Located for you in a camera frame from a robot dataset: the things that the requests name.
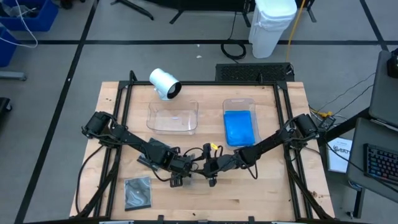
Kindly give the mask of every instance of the keyboard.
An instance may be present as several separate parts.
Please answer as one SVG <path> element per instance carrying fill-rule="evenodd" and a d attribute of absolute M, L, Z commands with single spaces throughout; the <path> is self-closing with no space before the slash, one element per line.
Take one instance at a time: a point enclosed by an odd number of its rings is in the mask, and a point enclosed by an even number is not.
<path fill-rule="evenodd" d="M 383 147 L 364 144 L 365 175 L 398 185 L 398 153 Z"/>

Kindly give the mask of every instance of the clear plastic container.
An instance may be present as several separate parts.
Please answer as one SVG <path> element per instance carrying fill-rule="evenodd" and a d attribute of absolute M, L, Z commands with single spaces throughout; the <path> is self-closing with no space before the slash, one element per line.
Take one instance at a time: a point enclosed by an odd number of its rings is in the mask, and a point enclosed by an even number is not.
<path fill-rule="evenodd" d="M 256 102 L 253 99 L 224 100 L 223 111 L 228 149 L 251 146 L 261 141 L 257 127 Z"/>
<path fill-rule="evenodd" d="M 149 104 L 147 127 L 157 134 L 195 134 L 198 108 L 194 100 L 153 101 Z"/>

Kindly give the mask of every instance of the wooden table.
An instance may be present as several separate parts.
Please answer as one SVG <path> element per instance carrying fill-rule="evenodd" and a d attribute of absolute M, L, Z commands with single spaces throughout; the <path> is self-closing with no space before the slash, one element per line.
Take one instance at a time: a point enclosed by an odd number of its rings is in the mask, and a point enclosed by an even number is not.
<path fill-rule="evenodd" d="M 99 93 L 96 111 L 113 112 L 118 82 L 104 82 Z M 309 113 L 308 101 L 303 83 L 288 83 L 289 96 L 294 116 Z M 125 93 L 118 121 L 121 120 Z M 202 147 L 206 142 L 224 145 L 223 101 L 228 98 L 252 98 L 256 102 L 257 123 L 261 139 L 274 134 L 279 129 L 274 92 L 268 86 L 183 86 L 177 96 L 199 103 L 198 127 L 192 136 L 159 135 L 146 125 L 148 105 L 158 99 L 153 86 L 133 86 L 127 117 L 129 131 L 148 141 L 151 137 L 169 146 L 180 146 L 182 152 L 191 147 Z M 280 91 L 281 102 L 284 102 Z M 285 121 L 287 115 L 282 103 Z M 98 140 L 90 139 L 86 147 L 85 159 L 98 148 Z M 316 141 L 308 146 L 318 150 Z M 86 165 L 80 184 L 80 209 L 90 200 L 97 189 L 104 159 L 103 149 Z M 247 221 L 254 216 L 256 221 L 290 221 L 294 220 L 293 206 L 289 189 L 288 175 L 283 157 L 283 147 L 279 146 L 264 154 L 258 160 L 259 177 L 254 180 L 247 170 L 229 170 L 220 172 L 218 183 L 210 188 L 203 176 L 193 175 L 193 184 L 186 187 L 170 188 L 168 182 L 156 179 L 152 171 L 138 163 L 139 152 L 123 146 L 119 166 L 118 182 L 113 204 L 112 219 L 156 220 L 164 215 L 165 220 L 213 220 L 213 221 Z M 307 185 L 317 202 L 325 211 L 334 217 L 330 193 L 326 184 L 322 161 L 317 153 L 308 150 L 301 152 Z M 162 170 L 159 175 L 170 177 Z M 124 211 L 124 180 L 134 177 L 151 177 L 152 208 Z M 303 198 L 297 188 L 301 216 L 305 216 Z M 101 215 L 104 215 L 108 192 L 103 195 Z M 72 206 L 71 215 L 75 215 Z"/>

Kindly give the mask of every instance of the white trash can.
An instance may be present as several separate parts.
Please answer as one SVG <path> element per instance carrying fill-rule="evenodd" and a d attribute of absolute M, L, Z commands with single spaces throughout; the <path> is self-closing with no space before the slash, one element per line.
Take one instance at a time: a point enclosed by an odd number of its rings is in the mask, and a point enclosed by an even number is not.
<path fill-rule="evenodd" d="M 297 12 L 295 0 L 256 0 L 249 42 L 253 56 L 271 56 L 283 31 L 288 28 Z"/>

